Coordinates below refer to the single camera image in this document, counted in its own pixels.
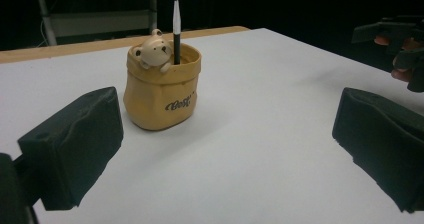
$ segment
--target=white table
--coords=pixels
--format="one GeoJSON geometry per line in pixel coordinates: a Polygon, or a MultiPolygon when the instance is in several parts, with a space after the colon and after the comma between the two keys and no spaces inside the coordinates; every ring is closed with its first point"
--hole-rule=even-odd
{"type": "Polygon", "coordinates": [[[418,113],[422,94],[267,29],[183,39],[203,55],[195,112],[143,131],[122,103],[129,47],[0,65],[0,152],[79,96],[118,90],[122,147],[79,207],[40,223],[424,223],[401,213],[332,138],[344,87],[418,113]]]}

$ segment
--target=black gripper pad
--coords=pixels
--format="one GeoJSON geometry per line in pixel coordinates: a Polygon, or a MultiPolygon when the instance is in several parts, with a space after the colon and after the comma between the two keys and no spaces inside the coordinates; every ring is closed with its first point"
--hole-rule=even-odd
{"type": "Polygon", "coordinates": [[[38,172],[46,210],[78,206],[121,146],[115,87],[87,93],[18,140],[38,172]]]}
{"type": "Polygon", "coordinates": [[[424,117],[382,96],[343,90],[332,135],[399,209],[424,210],[424,117]]]}

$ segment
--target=black background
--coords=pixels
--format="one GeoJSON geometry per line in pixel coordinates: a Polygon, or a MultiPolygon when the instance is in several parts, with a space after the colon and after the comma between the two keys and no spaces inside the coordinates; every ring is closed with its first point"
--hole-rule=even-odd
{"type": "MultiPolygon", "coordinates": [[[[37,0],[0,0],[1,50],[42,44],[37,0]]],[[[148,0],[46,0],[52,13],[137,10],[148,0]]],[[[423,15],[423,0],[180,0],[184,30],[245,26],[267,28],[383,70],[390,70],[392,56],[372,42],[351,44],[353,28],[396,15],[423,15]]],[[[172,0],[158,0],[158,28],[172,32],[172,0]]],[[[110,33],[58,40],[59,44],[145,35],[110,33]]]]}

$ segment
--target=pen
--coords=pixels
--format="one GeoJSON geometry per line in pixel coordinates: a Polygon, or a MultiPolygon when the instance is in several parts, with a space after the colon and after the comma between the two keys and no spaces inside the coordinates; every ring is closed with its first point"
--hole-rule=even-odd
{"type": "Polygon", "coordinates": [[[178,0],[174,1],[174,64],[180,64],[181,16],[178,0]]]}

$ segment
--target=tan ceramic pot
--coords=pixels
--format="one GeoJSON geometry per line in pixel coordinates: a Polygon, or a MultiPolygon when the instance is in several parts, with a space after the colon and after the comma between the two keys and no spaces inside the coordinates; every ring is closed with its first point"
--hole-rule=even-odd
{"type": "Polygon", "coordinates": [[[124,105],[131,120],[143,129],[161,130],[189,118],[196,107],[200,52],[182,43],[181,64],[171,65],[162,73],[160,67],[143,68],[133,54],[136,47],[128,51],[124,93],[124,105]]]}

